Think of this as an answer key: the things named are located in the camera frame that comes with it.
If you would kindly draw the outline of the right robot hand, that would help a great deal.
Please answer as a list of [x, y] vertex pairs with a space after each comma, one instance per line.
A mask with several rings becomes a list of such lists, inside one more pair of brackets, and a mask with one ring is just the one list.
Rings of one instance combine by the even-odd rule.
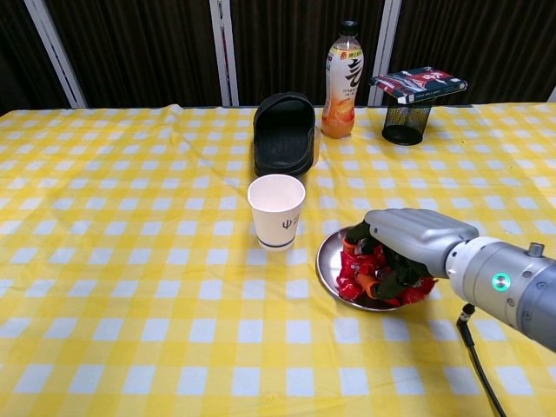
[[446, 279], [452, 249], [478, 236], [476, 227], [429, 209], [374, 209], [347, 230], [344, 247], [382, 249], [381, 273], [359, 271], [355, 279], [368, 297], [387, 301], [426, 277]]

